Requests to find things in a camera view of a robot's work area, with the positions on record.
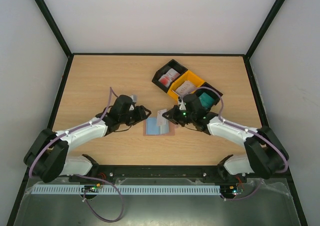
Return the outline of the white pink credit card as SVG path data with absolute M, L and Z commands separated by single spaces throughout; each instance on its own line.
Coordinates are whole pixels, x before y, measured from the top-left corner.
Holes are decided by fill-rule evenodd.
M 164 118 L 163 114 L 167 112 L 167 109 L 161 109 L 157 111 L 157 116 L 156 116 L 156 125 L 158 127 L 164 126 L 167 124 L 167 119 Z

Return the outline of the brown leather card holder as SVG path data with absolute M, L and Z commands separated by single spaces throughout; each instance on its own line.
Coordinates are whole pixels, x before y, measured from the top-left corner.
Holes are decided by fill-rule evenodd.
M 143 135 L 153 136 L 174 136 L 176 125 L 167 121 L 164 125 L 157 125 L 156 117 L 149 117 L 143 122 Z

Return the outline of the white pink card stack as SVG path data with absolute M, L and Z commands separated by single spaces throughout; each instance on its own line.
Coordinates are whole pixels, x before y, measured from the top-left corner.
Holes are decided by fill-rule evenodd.
M 184 83 L 182 83 L 174 92 L 181 98 L 183 98 L 185 95 L 189 94 L 190 92 L 194 91 L 196 86 L 190 82 L 189 80 L 186 80 Z

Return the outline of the yellow plastic bin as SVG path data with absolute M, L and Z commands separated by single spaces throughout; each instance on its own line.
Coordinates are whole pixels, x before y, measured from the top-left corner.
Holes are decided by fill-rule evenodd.
M 205 81 L 201 77 L 188 70 L 171 83 L 167 94 L 177 101 L 178 97 L 183 98 L 185 95 L 192 93 L 196 88 L 202 86 L 204 83 Z

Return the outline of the black bin with teal cards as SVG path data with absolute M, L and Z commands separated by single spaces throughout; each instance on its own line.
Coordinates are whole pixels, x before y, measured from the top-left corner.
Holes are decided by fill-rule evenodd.
M 201 105 L 206 110 L 210 110 L 220 101 L 220 98 L 217 96 L 215 92 L 206 88 L 197 89 L 194 93 L 199 98 Z

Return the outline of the black bin with red cards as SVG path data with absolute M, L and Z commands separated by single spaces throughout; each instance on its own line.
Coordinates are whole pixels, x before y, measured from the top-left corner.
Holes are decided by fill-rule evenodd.
M 167 93 L 172 84 L 187 71 L 188 69 L 185 66 L 176 60 L 171 59 L 168 63 L 156 71 L 152 78 L 152 83 Z

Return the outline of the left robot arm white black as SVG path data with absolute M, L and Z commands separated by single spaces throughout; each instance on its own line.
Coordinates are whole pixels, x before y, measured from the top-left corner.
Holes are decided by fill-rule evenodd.
M 72 156 L 71 151 L 94 139 L 116 133 L 120 125 L 132 127 L 143 122 L 151 111 L 137 105 L 134 97 L 121 94 L 114 103 L 108 103 L 103 112 L 89 121 L 65 130 L 42 130 L 23 162 L 29 168 L 29 176 L 38 176 L 50 183 L 65 175 L 87 175 L 96 163 L 88 155 Z

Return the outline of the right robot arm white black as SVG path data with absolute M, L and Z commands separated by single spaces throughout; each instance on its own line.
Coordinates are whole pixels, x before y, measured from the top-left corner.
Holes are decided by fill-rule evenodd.
M 253 128 L 228 121 L 204 107 L 193 93 L 184 96 L 162 116 L 182 127 L 192 124 L 198 132 L 224 138 L 245 149 L 245 154 L 230 154 L 217 165 L 218 177 L 224 182 L 242 174 L 269 179 L 288 170 L 289 155 L 270 127 Z

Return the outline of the teal card stack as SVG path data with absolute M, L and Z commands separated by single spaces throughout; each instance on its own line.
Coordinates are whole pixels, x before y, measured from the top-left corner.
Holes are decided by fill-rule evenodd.
M 209 110 L 215 103 L 215 100 L 208 95 L 207 93 L 203 92 L 199 97 L 201 105 L 206 109 Z

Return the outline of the red white card stack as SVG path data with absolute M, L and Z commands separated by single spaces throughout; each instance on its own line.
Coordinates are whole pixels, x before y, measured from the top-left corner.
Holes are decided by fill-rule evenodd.
M 158 80 L 162 85 L 169 88 L 170 84 L 180 75 L 175 69 L 169 69 L 165 74 L 163 74 Z

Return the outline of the left controller board with leds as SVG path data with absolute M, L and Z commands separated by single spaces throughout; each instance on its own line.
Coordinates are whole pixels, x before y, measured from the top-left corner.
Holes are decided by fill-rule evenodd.
M 102 183 L 97 183 L 94 185 L 85 185 L 81 190 L 83 193 L 99 193 L 101 189 L 104 187 Z

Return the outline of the controller board with leds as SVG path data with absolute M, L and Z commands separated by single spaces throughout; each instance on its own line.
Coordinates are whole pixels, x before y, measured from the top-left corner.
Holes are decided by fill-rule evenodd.
M 104 187 L 102 183 L 97 183 L 94 185 L 85 185 L 81 190 L 83 193 L 99 193 L 101 189 Z
M 243 187 L 241 186 L 236 186 L 236 185 L 222 185 L 220 187 L 220 193 L 224 196 L 224 197 L 233 197 L 239 194 L 242 194 L 244 192 Z

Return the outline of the right controller board with leds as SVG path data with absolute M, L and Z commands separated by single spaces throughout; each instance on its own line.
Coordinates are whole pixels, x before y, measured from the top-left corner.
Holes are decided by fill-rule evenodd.
M 241 186 L 236 186 L 236 185 L 222 185 L 220 187 L 220 193 L 224 196 L 224 197 L 233 197 L 239 194 L 242 194 L 244 192 L 243 187 Z

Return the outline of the black aluminium frame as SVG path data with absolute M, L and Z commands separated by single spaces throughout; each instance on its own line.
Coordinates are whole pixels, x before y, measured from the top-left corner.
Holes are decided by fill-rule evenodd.
M 58 108 L 60 106 L 60 102 L 63 96 L 63 92 L 65 90 L 65 86 L 67 83 L 67 79 L 70 73 L 70 69 L 71 69 L 71 65 L 74 59 L 74 56 L 77 55 L 84 55 L 84 56 L 151 56 L 151 57 L 155 57 L 155 56 L 186 56 L 186 57 L 200 57 L 200 56 L 206 56 L 206 57 L 242 57 L 243 61 L 244 61 L 244 65 L 245 65 L 245 69 L 246 69 L 246 73 L 247 73 L 247 77 L 250 83 L 250 87 L 252 90 L 252 94 L 253 94 L 253 98 L 256 104 L 256 108 L 257 108 L 257 112 L 259 115 L 259 119 L 260 122 L 263 126 L 269 126 L 269 122 L 267 119 L 267 115 L 266 115 L 266 111 L 265 111 L 265 106 L 262 102 L 262 97 L 261 97 L 261 93 L 259 92 L 259 87 L 256 81 L 256 78 L 254 76 L 254 72 L 250 63 L 250 59 L 253 56 L 253 54 L 255 53 L 257 47 L 259 46 L 259 44 L 261 43 L 263 37 L 265 36 L 266 32 L 268 31 L 270 25 L 272 24 L 273 20 L 275 19 L 276 15 L 278 14 L 278 12 L 280 11 L 282 5 L 285 3 L 286 0 L 275 0 L 275 2 L 273 3 L 270 11 L 268 12 L 265 20 L 263 21 L 263 24 L 261 25 L 258 33 L 256 34 L 254 40 L 252 41 L 248 51 L 246 52 L 246 54 L 237 54 L 237 53 L 128 53 L 128 52 L 124 52 L 124 53 L 72 53 L 67 42 L 65 41 L 58 25 L 56 24 L 48 6 L 46 5 L 45 0 L 34 0 L 34 2 L 36 3 L 37 7 L 39 8 L 39 10 L 41 11 L 41 14 L 43 15 L 43 17 L 45 18 L 47 24 L 49 25 L 52 33 L 54 34 L 54 36 L 56 37 L 58 43 L 60 44 L 60 47 L 62 48 L 63 52 L 65 53 L 66 57 L 67 57 L 67 63 L 65 65 L 65 69 L 61 78 L 61 82 L 57 91 L 57 95 L 55 97 L 55 101 L 53 104 L 53 108 L 48 120 L 48 124 L 47 126 L 52 129 L 52 127 L 54 126 L 54 122 L 56 120 L 56 116 L 58 113 Z M 24 190 L 27 187 L 27 180 L 29 179 L 29 176 L 27 176 L 27 173 L 29 172 L 29 169 L 27 169 L 24 173 L 23 176 L 23 180 L 21 182 L 21 186 L 19 188 L 19 191 L 17 193 L 12 211 L 10 213 L 8 222 L 7 222 L 7 226 L 13 226 L 14 222 L 17 220 L 17 215 L 18 215 L 18 209 L 21 206 L 21 202 L 23 199 L 23 193 Z M 289 183 L 289 190 L 291 193 L 293 193 L 293 202 L 294 202 L 294 206 L 295 209 L 297 209 L 297 214 L 298 214 L 298 219 L 299 222 L 302 223 L 303 226 L 307 226 L 307 220 L 305 217 L 305 214 L 303 212 L 302 206 L 301 206 L 301 202 L 297 193 L 297 190 L 295 188 L 295 184 L 294 181 L 292 179 L 292 175 L 290 170 L 288 169 L 288 171 L 286 173 L 283 174 L 276 174 L 275 176 L 273 176 L 274 178 L 285 178 L 285 177 L 291 177 L 292 182 Z

